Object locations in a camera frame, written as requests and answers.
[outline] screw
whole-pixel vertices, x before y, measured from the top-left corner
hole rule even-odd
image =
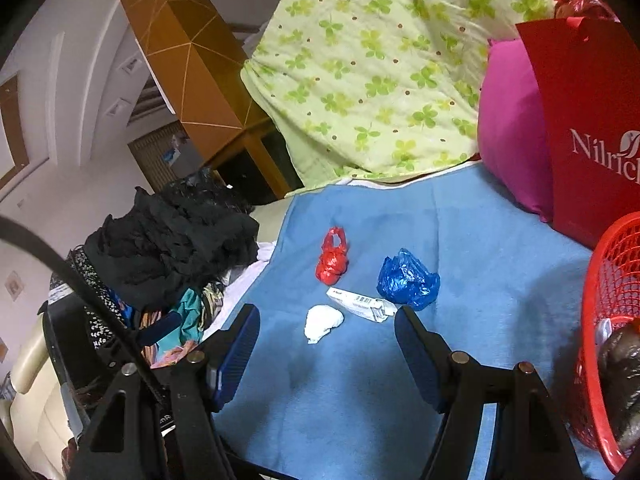
[[[122,367],[122,373],[125,374],[126,376],[133,375],[137,371],[138,369],[136,368],[136,365],[133,363],[127,363]]]
[[[196,364],[202,361],[203,359],[204,359],[204,352],[200,350],[194,350],[193,352],[190,352],[189,355],[187,355],[187,361],[190,363]]]
[[[456,351],[451,354],[451,359],[459,365],[466,365],[469,362],[469,354],[466,352]]]
[[[521,363],[518,363],[518,369],[523,373],[523,374],[532,374],[533,372],[536,371],[536,369],[534,368],[534,366],[527,362],[527,361],[523,361]]]

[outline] white tissue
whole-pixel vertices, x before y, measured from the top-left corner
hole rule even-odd
[[[332,328],[340,326],[344,316],[339,310],[329,305],[316,305],[306,313],[305,336],[309,344],[316,344],[322,336],[329,333]]]

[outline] white sheet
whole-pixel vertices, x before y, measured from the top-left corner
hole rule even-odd
[[[225,289],[225,295],[222,300],[222,310],[216,319],[213,320],[211,326],[204,331],[202,335],[203,341],[222,327],[226,318],[229,317],[231,311],[236,304],[238,304],[238,301],[240,301],[240,298],[244,296],[247,289],[267,266],[275,248],[276,242],[258,242],[258,260],[248,266],[244,272]]]

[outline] beige leather sofa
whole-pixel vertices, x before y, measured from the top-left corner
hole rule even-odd
[[[73,436],[60,384],[42,332],[42,314],[11,369],[13,402],[0,400],[0,420],[24,461],[51,480],[63,480],[62,450]]]

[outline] red plastic bag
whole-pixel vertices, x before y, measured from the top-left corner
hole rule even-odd
[[[578,16],[598,20],[618,21],[618,18],[603,0],[554,0],[554,18]]]
[[[334,235],[340,238],[340,244],[334,247]],[[347,270],[347,240],[344,237],[344,229],[332,227],[322,242],[322,254],[316,266],[316,278],[325,285],[335,285],[340,275]]]

